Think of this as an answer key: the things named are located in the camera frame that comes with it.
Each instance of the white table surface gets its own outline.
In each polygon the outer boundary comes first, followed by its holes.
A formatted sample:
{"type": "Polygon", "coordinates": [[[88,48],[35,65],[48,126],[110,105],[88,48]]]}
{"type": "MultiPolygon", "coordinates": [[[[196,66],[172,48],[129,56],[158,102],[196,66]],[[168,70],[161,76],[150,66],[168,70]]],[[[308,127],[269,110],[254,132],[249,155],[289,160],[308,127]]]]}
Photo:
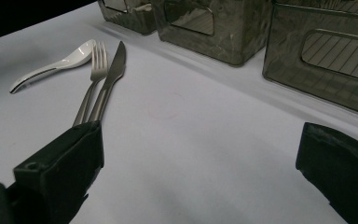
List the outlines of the white table surface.
{"type": "Polygon", "coordinates": [[[138,35],[93,3],[0,38],[0,182],[72,126],[90,63],[16,94],[11,84],[89,39],[127,68],[103,117],[105,166],[71,223],[345,223],[296,169],[305,122],[358,140],[358,114],[262,77],[265,50],[242,67],[138,35]]]}

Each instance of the white plastic spoon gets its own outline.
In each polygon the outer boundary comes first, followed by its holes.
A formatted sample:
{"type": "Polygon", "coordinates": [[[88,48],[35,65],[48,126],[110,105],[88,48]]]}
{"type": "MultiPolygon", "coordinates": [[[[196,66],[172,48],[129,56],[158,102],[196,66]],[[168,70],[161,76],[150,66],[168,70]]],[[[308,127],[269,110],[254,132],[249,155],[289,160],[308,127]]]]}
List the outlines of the white plastic spoon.
{"type": "Polygon", "coordinates": [[[77,67],[83,63],[86,63],[91,58],[92,47],[95,45],[95,40],[91,39],[86,43],[78,47],[74,52],[68,55],[66,58],[44,66],[42,68],[36,69],[33,72],[28,73],[27,75],[17,79],[13,85],[10,87],[10,93],[16,93],[24,84],[29,83],[29,81],[35,81],[37,77],[45,77],[52,72],[58,70],[77,67]]]}

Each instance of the metal fork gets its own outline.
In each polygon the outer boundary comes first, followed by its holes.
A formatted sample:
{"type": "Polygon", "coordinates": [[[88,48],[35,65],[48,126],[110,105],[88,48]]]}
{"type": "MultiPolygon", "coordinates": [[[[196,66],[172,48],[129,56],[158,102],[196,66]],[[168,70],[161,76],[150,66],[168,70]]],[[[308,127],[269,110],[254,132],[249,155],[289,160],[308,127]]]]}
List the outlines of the metal fork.
{"type": "Polygon", "coordinates": [[[81,124],[86,121],[86,115],[87,111],[89,110],[91,95],[97,84],[107,75],[107,56],[103,42],[95,44],[95,46],[92,48],[91,55],[92,66],[90,79],[92,83],[89,86],[86,95],[84,96],[83,102],[81,103],[79,111],[77,112],[77,116],[75,118],[73,126],[76,126],[77,124],[81,124]]]}

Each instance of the gray container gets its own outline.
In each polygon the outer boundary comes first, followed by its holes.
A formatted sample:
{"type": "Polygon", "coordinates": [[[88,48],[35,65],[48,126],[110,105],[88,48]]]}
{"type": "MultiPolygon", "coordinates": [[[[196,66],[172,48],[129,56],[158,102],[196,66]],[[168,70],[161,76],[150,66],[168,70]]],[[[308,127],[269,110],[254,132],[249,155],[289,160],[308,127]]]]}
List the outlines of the gray container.
{"type": "Polygon", "coordinates": [[[263,75],[358,112],[358,1],[273,1],[263,75]]]}
{"type": "Polygon", "coordinates": [[[270,0],[151,0],[160,40],[232,66],[266,46],[270,0]]]}
{"type": "Polygon", "coordinates": [[[149,0],[98,0],[103,17],[141,35],[156,31],[153,9],[149,0]]]}

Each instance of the knife blade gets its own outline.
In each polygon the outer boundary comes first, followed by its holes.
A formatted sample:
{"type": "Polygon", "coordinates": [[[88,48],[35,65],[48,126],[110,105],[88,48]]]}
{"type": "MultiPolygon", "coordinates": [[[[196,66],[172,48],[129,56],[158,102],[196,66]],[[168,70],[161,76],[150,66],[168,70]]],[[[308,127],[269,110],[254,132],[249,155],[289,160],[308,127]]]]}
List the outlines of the knife blade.
{"type": "Polygon", "coordinates": [[[102,119],[103,112],[106,107],[107,100],[109,99],[110,93],[113,89],[113,86],[124,75],[126,56],[126,47],[124,46],[124,43],[120,41],[117,47],[115,58],[110,65],[107,77],[104,81],[103,86],[101,87],[100,92],[98,93],[95,105],[89,115],[89,121],[102,119]]]}

